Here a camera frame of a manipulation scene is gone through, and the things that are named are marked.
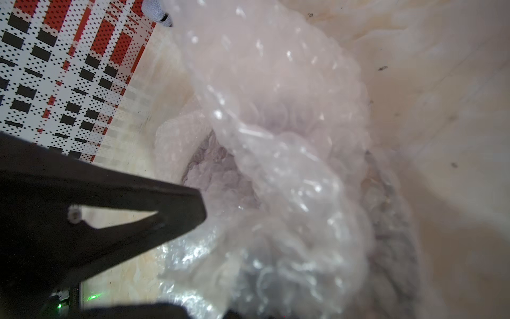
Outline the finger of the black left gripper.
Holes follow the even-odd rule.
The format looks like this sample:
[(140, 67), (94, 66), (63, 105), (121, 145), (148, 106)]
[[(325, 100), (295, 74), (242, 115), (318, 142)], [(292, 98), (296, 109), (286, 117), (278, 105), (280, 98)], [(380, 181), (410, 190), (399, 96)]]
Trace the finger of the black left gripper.
[[(147, 211), (97, 229), (74, 205)], [(198, 190), (107, 170), (1, 134), (1, 269), (9, 288), (79, 283), (176, 239), (207, 217)]]

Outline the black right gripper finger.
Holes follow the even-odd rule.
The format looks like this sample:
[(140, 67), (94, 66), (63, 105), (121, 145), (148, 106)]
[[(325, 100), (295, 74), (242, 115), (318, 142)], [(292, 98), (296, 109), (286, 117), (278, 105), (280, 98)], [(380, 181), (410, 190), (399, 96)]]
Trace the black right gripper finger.
[(193, 318), (188, 311), (178, 305), (169, 303), (135, 304), (115, 307), (100, 307), (81, 310), (75, 314), (75, 318)]

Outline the clear bubble wrap sheet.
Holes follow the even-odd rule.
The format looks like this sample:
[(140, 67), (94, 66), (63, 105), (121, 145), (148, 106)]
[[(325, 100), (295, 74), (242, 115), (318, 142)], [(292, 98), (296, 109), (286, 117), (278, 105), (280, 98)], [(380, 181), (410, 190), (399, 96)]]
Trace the clear bubble wrap sheet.
[(195, 100), (158, 132), (207, 220), (164, 249), (193, 318), (417, 318), (418, 250), (353, 56), (280, 1), (163, 1)]

